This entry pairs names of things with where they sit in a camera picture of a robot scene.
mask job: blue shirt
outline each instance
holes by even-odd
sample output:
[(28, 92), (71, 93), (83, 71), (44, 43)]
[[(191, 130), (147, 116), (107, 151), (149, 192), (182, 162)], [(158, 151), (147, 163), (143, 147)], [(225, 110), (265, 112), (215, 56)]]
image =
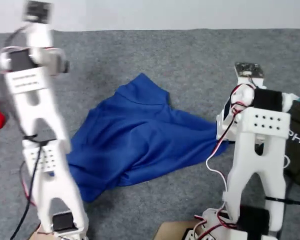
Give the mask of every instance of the blue shirt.
[(168, 97), (141, 73), (89, 111), (67, 156), (84, 201), (207, 159), (217, 142), (216, 123), (172, 109)]

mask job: black fabric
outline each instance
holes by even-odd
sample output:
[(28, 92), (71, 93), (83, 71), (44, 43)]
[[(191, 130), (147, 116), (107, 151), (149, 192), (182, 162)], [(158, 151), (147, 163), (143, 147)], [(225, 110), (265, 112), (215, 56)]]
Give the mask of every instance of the black fabric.
[(261, 240), (269, 232), (269, 211), (263, 208), (242, 205), (237, 229), (248, 233), (247, 240)]
[[(300, 101), (294, 101), (289, 111), (291, 114), (289, 138), (286, 141), (285, 154), (291, 163), (285, 173), (294, 177), (300, 171)], [(295, 182), (300, 185), (300, 174), (295, 177)]]
[(281, 112), (282, 93), (280, 91), (256, 88), (252, 104), (258, 109)]

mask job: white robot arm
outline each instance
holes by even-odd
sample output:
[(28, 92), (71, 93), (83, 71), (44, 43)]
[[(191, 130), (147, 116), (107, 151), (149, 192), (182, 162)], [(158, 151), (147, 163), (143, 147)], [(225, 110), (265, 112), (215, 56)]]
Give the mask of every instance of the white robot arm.
[[(88, 217), (66, 160), (71, 143), (51, 84), (51, 76), (66, 72), (68, 64), (63, 50), (53, 47), (50, 8), (50, 3), (28, 2), (24, 16), (28, 46), (4, 47), (0, 51), (0, 68), (24, 134), (23, 155), (32, 176), (29, 195), (37, 207), (42, 231), (53, 233), (56, 239), (87, 240)], [(38, 104), (31, 101), (30, 94), (37, 95)], [(37, 119), (46, 121), (55, 139), (35, 140)], [(61, 199), (69, 211), (51, 215), (54, 198)]]
[[(235, 142), (224, 205), (203, 212), (201, 223), (185, 240), (276, 240), (269, 231), (282, 227), (286, 203), (283, 170), (290, 128), (287, 111), (298, 96), (267, 90), (258, 64), (236, 63), (235, 71), (237, 86), (216, 117), (217, 140)], [(261, 153), (255, 151), (260, 144), (264, 145)], [(261, 178), (265, 209), (241, 206), (242, 191), (254, 173)]]

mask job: cardboard box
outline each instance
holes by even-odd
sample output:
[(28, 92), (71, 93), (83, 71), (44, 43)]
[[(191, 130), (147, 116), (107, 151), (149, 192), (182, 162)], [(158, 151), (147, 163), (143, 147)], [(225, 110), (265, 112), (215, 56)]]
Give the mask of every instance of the cardboard box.
[[(193, 228), (197, 223), (197, 220), (166, 221), (161, 224), (153, 240), (181, 240), (185, 234), (186, 229)], [(55, 238), (52, 234), (37, 234), (37, 232), (35, 231), (29, 240), (55, 240)]]
[(186, 230), (197, 223), (198, 220), (166, 221), (161, 224), (153, 240), (182, 240)]

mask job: carpet floor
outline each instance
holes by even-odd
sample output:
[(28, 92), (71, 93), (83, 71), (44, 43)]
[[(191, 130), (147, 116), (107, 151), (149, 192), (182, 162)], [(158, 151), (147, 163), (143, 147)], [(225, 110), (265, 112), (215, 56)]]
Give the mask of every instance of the carpet floor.
[[(8, 34), (0, 34), (0, 48)], [(15, 44), (24, 46), (24, 37)], [(55, 93), (72, 136), (89, 109), (122, 84), (145, 73), (170, 92), (173, 107), (214, 121), (237, 79), (235, 62), (259, 63), (269, 89), (300, 95), (300, 30), (147, 30), (54, 32), (70, 73), (54, 80)], [(0, 98), (0, 108), (5, 104)], [(49, 136), (38, 123), (38, 133)], [(228, 173), (234, 146), (214, 158), (211, 166)], [(24, 212), (26, 199), (18, 169), (23, 161), (21, 135), (12, 119), (0, 130), (0, 239), (9, 239)], [(190, 220), (206, 208), (218, 208), (221, 178), (204, 163), (141, 184), (105, 191), (86, 204), (92, 240), (151, 240), (165, 221)], [(261, 181), (253, 176), (242, 203), (262, 206)], [(291, 198), (300, 200), (300, 186)], [(52, 210), (64, 206), (53, 204)], [(25, 240), (39, 223), (32, 207), (16, 239)], [(300, 240), (300, 206), (288, 206), (282, 240)]]

